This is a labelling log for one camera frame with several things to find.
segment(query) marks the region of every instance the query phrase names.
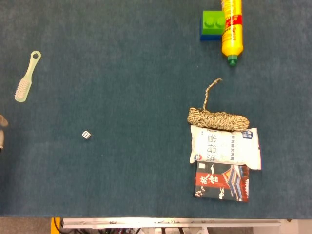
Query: yellow object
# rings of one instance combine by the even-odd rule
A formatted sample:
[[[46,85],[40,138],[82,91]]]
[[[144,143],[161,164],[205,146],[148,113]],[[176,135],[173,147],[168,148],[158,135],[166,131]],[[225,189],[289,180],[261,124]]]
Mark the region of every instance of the yellow object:
[[[55,218],[58,229],[60,229],[60,218]],[[51,234],[59,234],[58,230],[55,228],[54,220],[51,218]]]
[[[228,57],[231,66],[237,63],[237,56],[243,51],[242,1],[222,0],[225,14],[225,31],[222,35],[222,53]]]

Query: table surface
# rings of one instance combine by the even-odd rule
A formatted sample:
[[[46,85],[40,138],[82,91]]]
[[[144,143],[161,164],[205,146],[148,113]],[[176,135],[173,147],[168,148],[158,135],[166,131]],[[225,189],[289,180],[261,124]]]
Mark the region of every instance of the table surface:
[[[199,41],[208,9],[220,2],[1,0],[0,216],[312,218],[312,1],[244,0],[235,68]],[[209,110],[259,131],[248,203],[194,197],[187,115],[218,77]]]

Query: book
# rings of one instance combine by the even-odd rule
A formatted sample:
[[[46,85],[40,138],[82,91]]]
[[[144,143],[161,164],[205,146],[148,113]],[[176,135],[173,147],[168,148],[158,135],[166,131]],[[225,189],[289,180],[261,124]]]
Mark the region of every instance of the book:
[[[248,202],[249,168],[198,161],[195,196]]]

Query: white dice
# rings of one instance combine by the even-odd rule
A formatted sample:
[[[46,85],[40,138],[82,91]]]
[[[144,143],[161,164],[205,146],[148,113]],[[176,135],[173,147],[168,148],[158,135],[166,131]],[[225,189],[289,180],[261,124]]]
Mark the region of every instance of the white dice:
[[[91,134],[90,134],[88,131],[84,131],[84,132],[82,133],[82,136],[83,136],[83,138],[85,138],[85,139],[89,139],[90,136],[91,136]]]

